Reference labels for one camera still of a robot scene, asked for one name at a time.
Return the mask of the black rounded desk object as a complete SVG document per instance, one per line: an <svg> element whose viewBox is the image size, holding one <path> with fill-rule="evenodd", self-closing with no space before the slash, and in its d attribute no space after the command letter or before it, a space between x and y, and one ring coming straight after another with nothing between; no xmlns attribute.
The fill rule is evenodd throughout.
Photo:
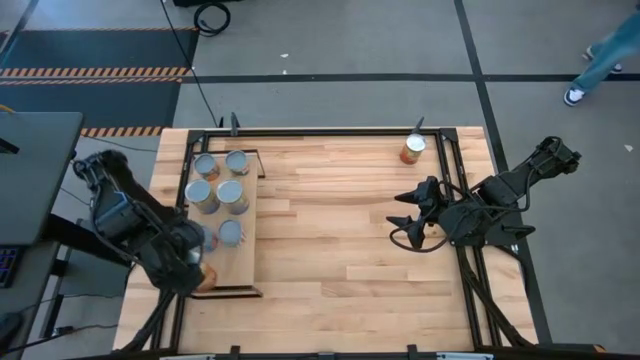
<svg viewBox="0 0 640 360"><path fill-rule="evenodd" d="M22 317L19 313L0 314L0 348L10 345L20 330Z"/></svg>

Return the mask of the blue can with pink label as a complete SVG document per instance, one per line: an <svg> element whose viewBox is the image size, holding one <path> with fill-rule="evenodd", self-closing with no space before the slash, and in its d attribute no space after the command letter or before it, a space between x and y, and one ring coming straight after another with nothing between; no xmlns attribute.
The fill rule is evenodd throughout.
<svg viewBox="0 0 640 360"><path fill-rule="evenodd" d="M226 247L238 247L245 239L242 224L236 220L226 220L218 228L219 241Z"/></svg>

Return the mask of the shiny-topped tin can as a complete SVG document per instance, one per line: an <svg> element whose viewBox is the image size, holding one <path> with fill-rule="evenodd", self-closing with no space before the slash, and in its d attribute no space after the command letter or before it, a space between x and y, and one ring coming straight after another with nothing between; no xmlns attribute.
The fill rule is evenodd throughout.
<svg viewBox="0 0 640 360"><path fill-rule="evenodd" d="M243 185L236 180L226 180L217 186L219 202L233 215L241 215L249 208Z"/></svg>

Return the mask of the grey-topped tin can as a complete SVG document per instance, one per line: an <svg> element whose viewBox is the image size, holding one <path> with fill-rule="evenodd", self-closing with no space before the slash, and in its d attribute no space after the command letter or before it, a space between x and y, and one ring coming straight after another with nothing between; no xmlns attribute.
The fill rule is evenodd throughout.
<svg viewBox="0 0 640 360"><path fill-rule="evenodd" d="M244 176L249 172L248 157L241 150L230 151L225 157L225 165L237 176Z"/></svg>
<svg viewBox="0 0 640 360"><path fill-rule="evenodd" d="M198 179L189 182L184 190L186 200L202 214L213 214L219 207L219 201L211 184Z"/></svg>
<svg viewBox="0 0 640 360"><path fill-rule="evenodd" d="M220 175L220 169L213 155L205 153L194 160L196 173L208 182L215 181Z"/></svg>

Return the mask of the person's leg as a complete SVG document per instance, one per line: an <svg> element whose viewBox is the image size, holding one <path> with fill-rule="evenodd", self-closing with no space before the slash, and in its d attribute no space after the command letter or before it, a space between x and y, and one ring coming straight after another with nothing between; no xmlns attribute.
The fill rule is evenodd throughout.
<svg viewBox="0 0 640 360"><path fill-rule="evenodd" d="M592 91L627 56L640 54L640 11L631 15L605 40L590 47L593 58L571 87Z"/></svg>

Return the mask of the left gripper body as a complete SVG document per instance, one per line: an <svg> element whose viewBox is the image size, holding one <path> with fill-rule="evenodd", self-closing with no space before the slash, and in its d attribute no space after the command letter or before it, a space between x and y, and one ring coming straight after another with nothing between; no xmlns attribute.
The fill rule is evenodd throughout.
<svg viewBox="0 0 640 360"><path fill-rule="evenodd" d="M144 270L157 288L172 288L173 275L189 267L189 225L147 225L144 232Z"/></svg>

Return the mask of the black mat with hazard stripes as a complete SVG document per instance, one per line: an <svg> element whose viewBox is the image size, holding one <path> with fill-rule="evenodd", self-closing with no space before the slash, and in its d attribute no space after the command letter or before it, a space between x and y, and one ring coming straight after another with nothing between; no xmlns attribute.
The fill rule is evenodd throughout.
<svg viewBox="0 0 640 360"><path fill-rule="evenodd" d="M0 81L0 104L16 112L80 112L87 137L158 136L173 126L182 80L116 78Z"/></svg>
<svg viewBox="0 0 640 360"><path fill-rule="evenodd" d="M185 76L197 42L191 27L25 30L0 62L0 77Z"/></svg>

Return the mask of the black aluminium table frame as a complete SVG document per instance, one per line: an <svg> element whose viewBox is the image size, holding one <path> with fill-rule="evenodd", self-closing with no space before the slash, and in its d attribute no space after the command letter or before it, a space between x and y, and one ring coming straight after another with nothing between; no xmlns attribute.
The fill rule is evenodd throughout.
<svg viewBox="0 0 640 360"><path fill-rule="evenodd" d="M468 190L495 176L479 127L428 128L419 160L403 163L406 127L167 129L150 193L186 212L181 190L194 155L257 149L254 286L261 298L196 300L130 275L116 358L215 354L240 359L419 360L474 352L495 360L589 360L595 346L540 343L525 285L506 246L456 247L437 225L426 253L394 245L388 216L417 218L399 202L428 176Z"/></svg>

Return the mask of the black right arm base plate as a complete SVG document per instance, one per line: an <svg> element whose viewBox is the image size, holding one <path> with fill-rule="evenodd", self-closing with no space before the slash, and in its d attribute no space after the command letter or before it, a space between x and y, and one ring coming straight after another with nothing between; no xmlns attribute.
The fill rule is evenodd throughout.
<svg viewBox="0 0 640 360"><path fill-rule="evenodd" d="M517 213L508 212L474 211L464 214L448 233L449 242L454 246L473 247L514 245L536 230L518 219Z"/></svg>

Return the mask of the wooden shelf board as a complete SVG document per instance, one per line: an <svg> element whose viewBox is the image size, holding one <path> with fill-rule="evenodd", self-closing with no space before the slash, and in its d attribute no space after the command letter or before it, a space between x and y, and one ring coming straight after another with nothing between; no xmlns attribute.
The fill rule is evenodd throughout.
<svg viewBox="0 0 640 360"><path fill-rule="evenodd" d="M187 184L191 181L203 179L194 169L194 160L198 155L191 158L191 163L187 167ZM226 220L236 220L242 224L245 239L238 247L226 247L218 238L218 246L212 253L204 253L203 258L217 273L216 286L233 285L253 285L255 279L255 258L256 258L256 213L257 213L257 176L258 164L256 160L250 161L251 172L248 175L233 175L223 164L219 157L215 157L220 169L219 177L209 182L215 191L217 186L226 180L236 180L243 185L247 200L248 210L241 215L233 215L220 202L219 209L213 214L202 214L195 206L191 205L185 198L184 190L181 190L186 202L188 218L199 225L204 225L213 230L218 238L218 228Z"/></svg>

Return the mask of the orange labelled tin can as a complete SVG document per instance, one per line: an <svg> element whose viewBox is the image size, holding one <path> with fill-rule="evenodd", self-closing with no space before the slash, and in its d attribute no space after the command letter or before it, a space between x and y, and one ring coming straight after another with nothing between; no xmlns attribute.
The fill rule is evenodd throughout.
<svg viewBox="0 0 640 360"><path fill-rule="evenodd" d="M408 165L415 164L426 148L426 139L420 134L411 134L406 138L400 152L400 160Z"/></svg>

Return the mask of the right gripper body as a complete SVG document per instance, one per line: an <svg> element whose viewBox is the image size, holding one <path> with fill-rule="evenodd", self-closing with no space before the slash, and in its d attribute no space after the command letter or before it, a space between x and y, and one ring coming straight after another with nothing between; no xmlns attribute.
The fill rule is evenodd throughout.
<svg viewBox="0 0 640 360"><path fill-rule="evenodd" d="M419 219L422 220L424 230L439 223L441 213L446 209L448 201L441 191L439 180L435 176L428 176L425 181L418 184L417 189L427 191L429 199L418 204L420 209Z"/></svg>

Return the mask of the tan labelled tin can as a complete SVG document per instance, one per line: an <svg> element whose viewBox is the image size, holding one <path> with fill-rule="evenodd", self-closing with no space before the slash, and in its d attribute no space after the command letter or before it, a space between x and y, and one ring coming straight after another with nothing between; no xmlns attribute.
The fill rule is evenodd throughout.
<svg viewBox="0 0 640 360"><path fill-rule="evenodd" d="M189 251L189 257L192 261L197 261L200 271L203 275L203 279L200 284L195 288L195 293L205 293L212 291L217 283L216 271L207 263L203 258L202 251L199 248L193 248Z"/></svg>

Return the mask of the black box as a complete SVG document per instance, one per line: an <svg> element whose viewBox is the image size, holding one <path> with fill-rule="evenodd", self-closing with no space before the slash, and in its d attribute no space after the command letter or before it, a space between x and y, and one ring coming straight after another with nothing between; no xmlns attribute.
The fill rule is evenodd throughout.
<svg viewBox="0 0 640 360"><path fill-rule="evenodd" d="M171 0L176 7L192 7L210 3L239 2L242 0Z"/></svg>

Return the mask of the dark grey desk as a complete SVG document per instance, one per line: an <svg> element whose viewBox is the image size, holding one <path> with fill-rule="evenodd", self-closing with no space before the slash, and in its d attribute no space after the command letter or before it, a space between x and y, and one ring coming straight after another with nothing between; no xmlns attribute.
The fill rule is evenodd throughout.
<svg viewBox="0 0 640 360"><path fill-rule="evenodd" d="M78 112L0 113L0 140L18 148L0 153L0 245L39 240L83 122Z"/></svg>

